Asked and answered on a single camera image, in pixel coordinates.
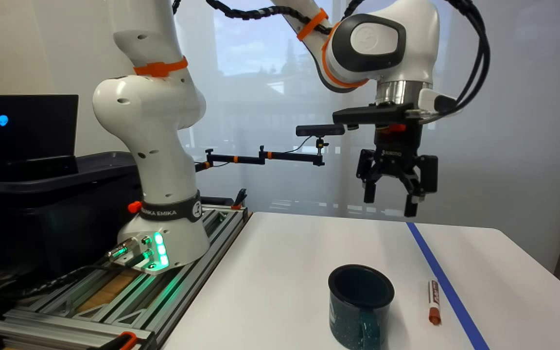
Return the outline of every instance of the blue tape line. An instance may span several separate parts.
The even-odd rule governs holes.
[[[422,251],[425,260],[427,260],[427,263],[436,276],[438,283],[440,283],[440,288],[442,288],[442,291],[444,292],[444,294],[446,294],[446,297],[449,300],[449,303],[451,304],[455,315],[457,315],[459,323],[462,324],[462,328],[464,328],[464,332],[466,332],[466,335],[471,341],[472,346],[476,350],[489,350],[489,347],[487,346],[487,343],[485,343],[485,339],[483,339],[481,332],[474,324],[471,315],[466,310],[461,299],[459,299],[459,296],[455,292],[455,288],[453,288],[453,285],[449,281],[448,277],[446,277],[444,270],[442,270],[442,267],[440,267],[438,260],[436,260],[436,257],[431,252],[431,249],[429,249],[427,242],[425,242],[425,239],[420,234],[420,231],[418,231],[418,228],[413,222],[407,222],[407,227],[412,232],[412,235],[414,236],[418,247]]]

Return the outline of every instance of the speckled mug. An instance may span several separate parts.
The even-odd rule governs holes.
[[[330,329],[336,340],[350,350],[380,350],[395,297],[390,280],[374,268],[347,264],[333,270],[327,284]]]

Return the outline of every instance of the orange marker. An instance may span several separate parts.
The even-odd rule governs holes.
[[[437,326],[440,319],[440,288],[437,281],[429,281],[429,321]]]

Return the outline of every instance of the mug handle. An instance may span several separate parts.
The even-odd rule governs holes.
[[[380,326],[374,312],[360,310],[362,325],[362,349],[380,350]]]

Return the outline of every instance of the table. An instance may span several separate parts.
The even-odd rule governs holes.
[[[519,246],[491,228],[416,228],[480,341],[462,327],[451,291],[440,291],[442,325],[429,323],[427,281],[434,272],[408,224],[258,212],[164,348],[342,350],[329,330],[327,277],[337,266],[359,263],[395,286],[391,350],[560,349],[560,281]]]

